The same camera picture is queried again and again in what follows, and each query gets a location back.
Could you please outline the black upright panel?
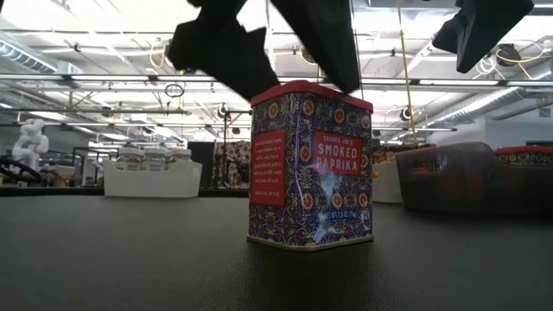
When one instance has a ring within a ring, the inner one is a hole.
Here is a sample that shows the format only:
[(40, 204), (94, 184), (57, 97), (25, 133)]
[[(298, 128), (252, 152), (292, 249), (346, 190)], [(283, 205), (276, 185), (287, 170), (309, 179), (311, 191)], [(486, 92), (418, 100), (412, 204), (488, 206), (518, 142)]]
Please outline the black upright panel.
[(215, 151), (214, 142), (189, 142), (188, 149), (191, 150), (191, 159), (202, 165), (200, 176), (200, 188), (211, 186), (213, 173), (213, 156)]

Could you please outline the low white plastic bin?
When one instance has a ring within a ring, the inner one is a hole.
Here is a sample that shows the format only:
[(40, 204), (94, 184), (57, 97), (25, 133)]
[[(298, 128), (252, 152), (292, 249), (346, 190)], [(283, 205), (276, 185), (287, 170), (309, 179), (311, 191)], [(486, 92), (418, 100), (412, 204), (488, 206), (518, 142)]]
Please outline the low white plastic bin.
[(107, 197), (186, 199), (199, 195), (202, 165), (179, 160), (164, 171), (119, 170), (105, 161), (104, 190)]

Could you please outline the brown taco seasoning packet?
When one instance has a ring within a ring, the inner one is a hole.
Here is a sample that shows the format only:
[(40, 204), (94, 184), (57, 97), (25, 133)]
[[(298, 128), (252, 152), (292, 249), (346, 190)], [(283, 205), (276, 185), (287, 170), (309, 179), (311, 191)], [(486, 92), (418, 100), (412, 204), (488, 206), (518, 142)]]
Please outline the brown taco seasoning packet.
[(396, 153), (402, 152), (403, 148), (401, 146), (383, 146), (375, 149), (372, 152), (372, 163), (395, 163)]

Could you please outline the dark grey translucent bin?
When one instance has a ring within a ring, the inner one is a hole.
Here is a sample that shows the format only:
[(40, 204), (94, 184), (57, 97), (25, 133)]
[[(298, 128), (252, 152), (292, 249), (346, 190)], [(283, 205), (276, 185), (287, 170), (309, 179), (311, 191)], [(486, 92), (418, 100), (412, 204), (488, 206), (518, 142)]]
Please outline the dark grey translucent bin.
[(553, 217), (553, 168), (502, 165), (489, 145), (456, 143), (396, 154), (407, 210)]

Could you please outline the floral patterned cloth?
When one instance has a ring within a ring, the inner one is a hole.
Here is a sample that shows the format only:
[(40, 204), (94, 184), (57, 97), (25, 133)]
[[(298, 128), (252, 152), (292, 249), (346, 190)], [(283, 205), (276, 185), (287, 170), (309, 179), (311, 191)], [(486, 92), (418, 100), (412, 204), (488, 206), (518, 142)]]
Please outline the floral patterned cloth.
[(213, 154), (211, 185), (218, 188), (250, 187), (251, 143), (216, 142)]

